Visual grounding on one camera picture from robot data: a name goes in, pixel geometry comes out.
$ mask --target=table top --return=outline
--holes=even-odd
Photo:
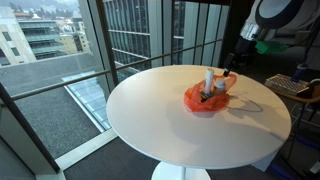
[[[184,92],[204,79],[207,68],[164,66],[121,82],[107,102],[114,131],[137,151],[186,167],[239,167],[276,152],[291,130],[289,112],[271,90],[248,77],[236,74],[227,108],[186,109]]]

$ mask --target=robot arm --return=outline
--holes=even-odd
[[[320,0],[255,0],[235,53],[230,53],[225,60],[224,76],[255,53],[257,41],[265,40],[270,31],[279,28],[297,30],[314,22],[320,15],[319,4]]]

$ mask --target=floor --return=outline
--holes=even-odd
[[[255,61],[248,66],[244,75],[264,83],[277,73],[291,76],[295,71],[297,56],[295,49],[292,48],[288,54],[275,54],[257,56]],[[310,81],[320,77],[318,71],[308,71],[303,79]],[[281,98],[288,109],[294,106],[294,102]],[[281,156],[286,157],[292,143],[292,138],[280,149],[266,173],[254,168],[253,166],[244,166],[228,170],[208,170],[212,179],[299,179],[293,171],[286,165]],[[319,152],[308,148],[301,143],[296,143],[289,159],[289,163],[296,168],[299,173],[308,170],[319,158]],[[121,139],[116,138],[109,144],[100,148],[93,154],[84,158],[80,162],[64,171],[68,180],[85,179],[110,179],[110,180],[148,180],[159,162],[135,151],[126,145]]]

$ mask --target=table pedestal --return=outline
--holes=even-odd
[[[152,180],[210,180],[205,169],[186,168],[160,162],[153,171]]]

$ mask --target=white round table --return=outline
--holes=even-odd
[[[227,108],[188,111],[184,92],[204,79],[207,68],[146,70],[121,82],[108,99],[108,119],[119,137],[161,161],[152,179],[210,179],[204,169],[252,164],[277,152],[289,136],[291,119],[283,102],[242,75],[228,92]]]

